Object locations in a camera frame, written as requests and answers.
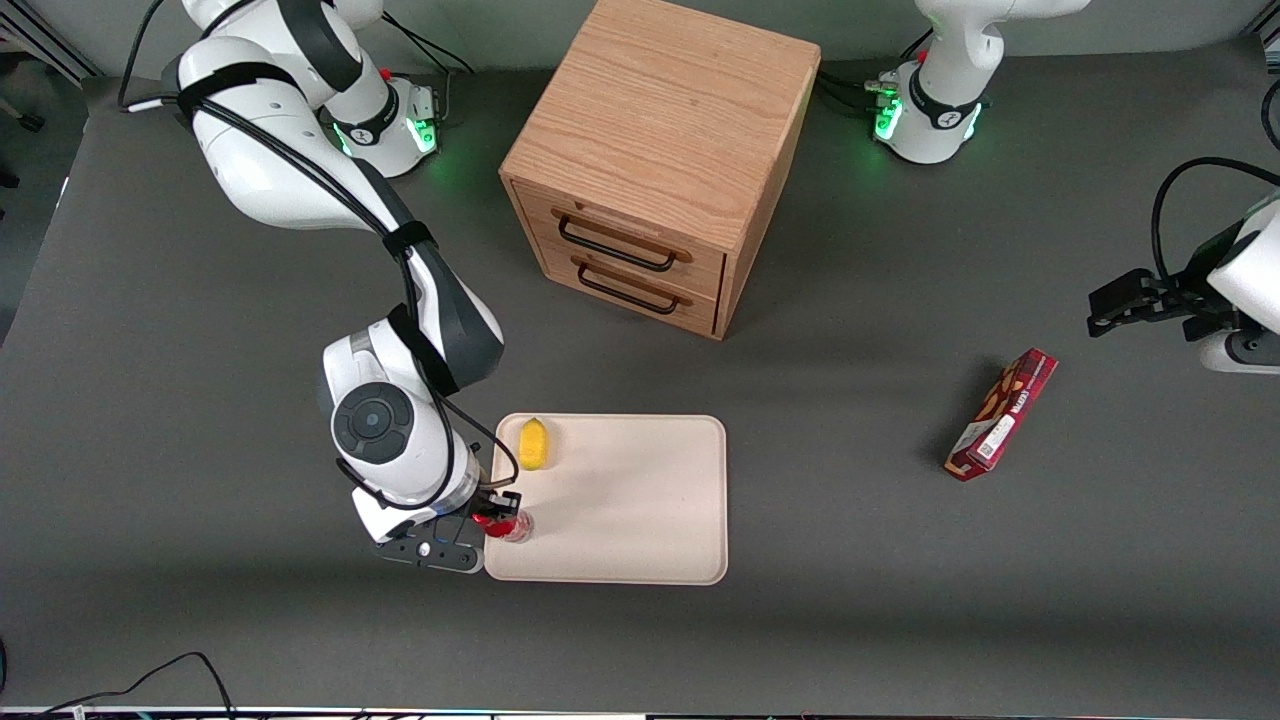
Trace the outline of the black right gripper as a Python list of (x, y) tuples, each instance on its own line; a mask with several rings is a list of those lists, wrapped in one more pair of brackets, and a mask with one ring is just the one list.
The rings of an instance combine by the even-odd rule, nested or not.
[[(477, 492), (477, 515), (517, 515), (522, 495), (513, 491)], [(471, 518), (463, 509), (394, 530), (374, 544), (374, 553), (392, 562), (440, 571), (475, 574), (484, 569), (484, 546), (493, 518)]]

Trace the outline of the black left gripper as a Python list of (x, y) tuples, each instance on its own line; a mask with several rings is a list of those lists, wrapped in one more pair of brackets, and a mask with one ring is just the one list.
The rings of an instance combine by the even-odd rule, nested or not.
[(1135, 268), (1089, 293), (1091, 314), (1085, 320), (1088, 336), (1100, 338), (1119, 327), (1135, 323), (1158, 323), (1185, 316), (1181, 333), (1188, 343), (1207, 340), (1219, 332), (1245, 328), (1242, 313), (1210, 283), (1210, 273), (1228, 259), (1240, 228), (1225, 228), (1201, 243), (1187, 266), (1169, 272), (1164, 240), (1155, 231), (1155, 265), (1166, 300), (1158, 299), (1158, 278), (1153, 272)]

